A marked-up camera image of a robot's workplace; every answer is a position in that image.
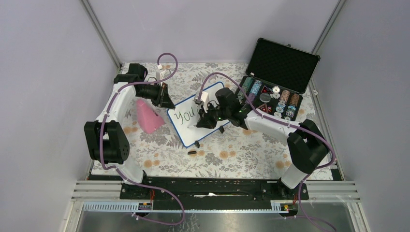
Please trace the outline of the blue framed whiteboard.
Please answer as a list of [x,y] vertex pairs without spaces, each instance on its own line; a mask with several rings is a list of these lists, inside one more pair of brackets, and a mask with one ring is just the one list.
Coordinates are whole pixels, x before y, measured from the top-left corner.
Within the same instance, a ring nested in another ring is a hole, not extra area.
[[185,148],[194,145],[195,141],[199,142],[210,134],[218,131],[220,126],[226,126],[230,123],[228,120],[224,120],[219,121],[214,129],[188,129],[187,126],[196,125],[200,118],[199,111],[201,107],[193,102],[194,96],[193,94],[177,103],[175,109],[167,110],[171,124]]

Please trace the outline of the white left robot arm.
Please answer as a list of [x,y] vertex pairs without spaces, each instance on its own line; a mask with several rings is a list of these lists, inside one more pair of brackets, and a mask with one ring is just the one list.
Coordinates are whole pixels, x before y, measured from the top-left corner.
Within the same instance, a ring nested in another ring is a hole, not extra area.
[[129,65],[128,72],[114,79],[113,91],[101,114],[84,125],[90,158],[98,161],[104,170],[116,171],[139,199],[149,195],[150,186],[143,181],[145,172],[128,162],[130,143],[121,126],[128,105],[135,97],[150,100],[160,108],[175,109],[168,93],[168,85],[160,79],[145,82],[147,68],[138,63]]

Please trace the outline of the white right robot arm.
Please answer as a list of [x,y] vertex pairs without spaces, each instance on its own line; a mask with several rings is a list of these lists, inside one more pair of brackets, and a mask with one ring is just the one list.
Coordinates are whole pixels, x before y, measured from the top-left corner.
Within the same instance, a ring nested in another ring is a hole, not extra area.
[[311,120],[299,123],[271,116],[252,104],[241,104],[227,87],[219,89],[215,97],[217,103],[213,105],[207,92],[202,90],[195,95],[193,101],[201,107],[197,128],[215,129],[219,121],[228,120],[236,127],[258,131],[287,144],[292,164],[279,179],[277,192],[281,198],[291,198],[299,183],[312,174],[330,152],[326,140]]

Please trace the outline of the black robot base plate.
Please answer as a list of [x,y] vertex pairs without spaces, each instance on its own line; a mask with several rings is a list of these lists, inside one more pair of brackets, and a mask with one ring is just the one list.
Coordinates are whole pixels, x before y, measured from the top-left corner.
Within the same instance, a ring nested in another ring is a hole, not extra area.
[[271,201],[292,203],[298,189],[277,180],[145,176],[148,188],[122,184],[120,199],[147,200],[155,210],[268,210]]

